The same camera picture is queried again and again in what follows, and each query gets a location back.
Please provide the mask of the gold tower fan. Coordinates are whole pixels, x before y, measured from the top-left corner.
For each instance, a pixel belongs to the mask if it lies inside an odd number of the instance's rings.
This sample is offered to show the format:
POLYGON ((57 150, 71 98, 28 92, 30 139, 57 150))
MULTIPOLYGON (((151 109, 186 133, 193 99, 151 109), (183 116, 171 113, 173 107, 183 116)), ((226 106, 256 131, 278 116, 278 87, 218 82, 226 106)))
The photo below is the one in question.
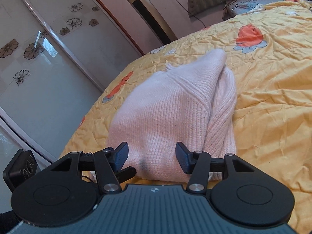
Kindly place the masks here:
POLYGON ((167 45, 178 38, 150 0, 127 0, 144 22, 149 26, 158 40, 167 45))

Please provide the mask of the pink knit sweater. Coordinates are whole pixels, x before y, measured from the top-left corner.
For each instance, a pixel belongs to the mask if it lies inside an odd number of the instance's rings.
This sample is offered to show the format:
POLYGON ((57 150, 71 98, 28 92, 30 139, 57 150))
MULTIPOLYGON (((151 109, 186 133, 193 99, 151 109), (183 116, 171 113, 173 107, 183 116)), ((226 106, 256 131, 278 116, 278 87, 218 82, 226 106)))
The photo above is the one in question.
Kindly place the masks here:
POLYGON ((236 153, 232 117, 236 83, 221 49, 207 52, 186 65, 167 65, 136 86, 115 113, 106 145, 126 142, 125 166, 140 178, 187 182, 175 147, 212 157, 236 153))

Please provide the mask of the floral glass wardrobe door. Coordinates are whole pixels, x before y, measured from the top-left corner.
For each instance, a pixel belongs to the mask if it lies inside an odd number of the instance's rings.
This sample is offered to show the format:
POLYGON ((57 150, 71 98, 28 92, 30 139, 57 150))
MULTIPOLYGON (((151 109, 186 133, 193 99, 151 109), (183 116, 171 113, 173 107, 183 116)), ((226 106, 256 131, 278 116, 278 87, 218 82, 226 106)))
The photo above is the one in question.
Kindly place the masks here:
POLYGON ((139 49, 96 0, 1 0, 1 134, 57 160, 139 49))

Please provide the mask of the blue grey patterned bedsheet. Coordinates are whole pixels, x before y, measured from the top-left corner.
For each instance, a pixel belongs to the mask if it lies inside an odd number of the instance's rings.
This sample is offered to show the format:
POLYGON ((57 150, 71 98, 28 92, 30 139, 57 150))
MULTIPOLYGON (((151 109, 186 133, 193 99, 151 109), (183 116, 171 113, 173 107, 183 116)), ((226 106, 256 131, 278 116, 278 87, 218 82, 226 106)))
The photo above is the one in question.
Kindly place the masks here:
POLYGON ((248 13, 249 11, 269 3, 282 0, 228 0, 223 10, 223 21, 233 18, 237 15, 248 13))

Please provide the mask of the yellow carrot print quilt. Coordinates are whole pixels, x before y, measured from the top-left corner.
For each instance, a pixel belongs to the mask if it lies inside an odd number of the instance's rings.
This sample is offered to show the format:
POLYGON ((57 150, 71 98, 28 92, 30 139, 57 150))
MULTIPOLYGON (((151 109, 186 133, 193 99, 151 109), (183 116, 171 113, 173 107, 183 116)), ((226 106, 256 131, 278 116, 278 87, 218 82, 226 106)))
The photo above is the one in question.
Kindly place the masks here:
POLYGON ((232 117, 236 153, 295 197, 290 225, 311 232, 311 9, 276 2, 238 15, 133 61, 83 117, 63 154, 106 147, 111 121, 134 88, 167 65, 221 49, 236 83, 232 117))

